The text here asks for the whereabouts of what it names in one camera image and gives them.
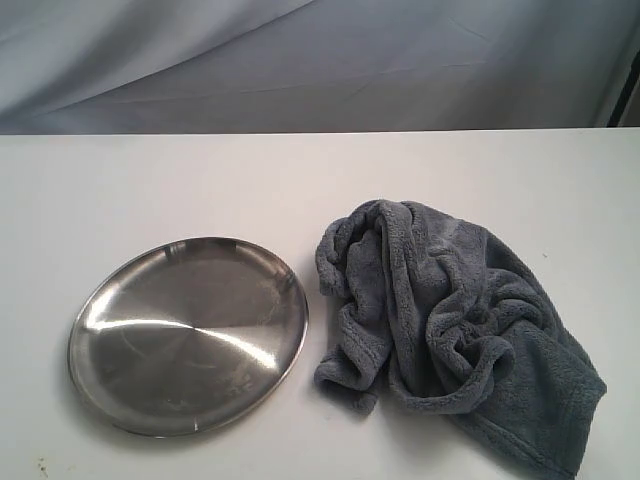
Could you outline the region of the grey fleece cloth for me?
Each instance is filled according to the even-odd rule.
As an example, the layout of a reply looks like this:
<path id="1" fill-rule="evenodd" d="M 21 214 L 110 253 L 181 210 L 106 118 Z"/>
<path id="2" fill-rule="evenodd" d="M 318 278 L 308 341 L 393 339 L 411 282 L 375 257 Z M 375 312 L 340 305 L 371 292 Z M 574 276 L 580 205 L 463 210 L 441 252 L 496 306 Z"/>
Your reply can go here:
<path id="1" fill-rule="evenodd" d="M 606 384 L 528 266 L 486 228 L 372 200 L 315 254 L 340 302 L 315 384 L 370 413 L 380 387 L 542 479 L 573 479 Z"/>

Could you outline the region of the round stainless steel plate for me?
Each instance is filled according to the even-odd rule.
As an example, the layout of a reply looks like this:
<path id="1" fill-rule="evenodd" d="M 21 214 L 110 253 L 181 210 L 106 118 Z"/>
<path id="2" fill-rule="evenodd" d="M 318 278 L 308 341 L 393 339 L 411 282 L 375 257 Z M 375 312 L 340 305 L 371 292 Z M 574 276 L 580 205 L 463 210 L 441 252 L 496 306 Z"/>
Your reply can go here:
<path id="1" fill-rule="evenodd" d="M 282 384 L 308 317 L 298 276 L 269 250 L 174 241 L 92 292 L 69 334 L 68 372 L 80 400 L 119 429 L 196 434 L 242 418 Z"/>

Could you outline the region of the grey backdrop cloth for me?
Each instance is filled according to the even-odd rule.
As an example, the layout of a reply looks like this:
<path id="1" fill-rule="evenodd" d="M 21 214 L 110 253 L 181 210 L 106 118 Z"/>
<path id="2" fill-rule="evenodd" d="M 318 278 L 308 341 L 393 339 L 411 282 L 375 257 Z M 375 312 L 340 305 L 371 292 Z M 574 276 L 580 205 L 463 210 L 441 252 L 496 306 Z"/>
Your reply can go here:
<path id="1" fill-rule="evenodd" d="M 5 1 L 5 134 L 604 125 L 635 1 Z"/>

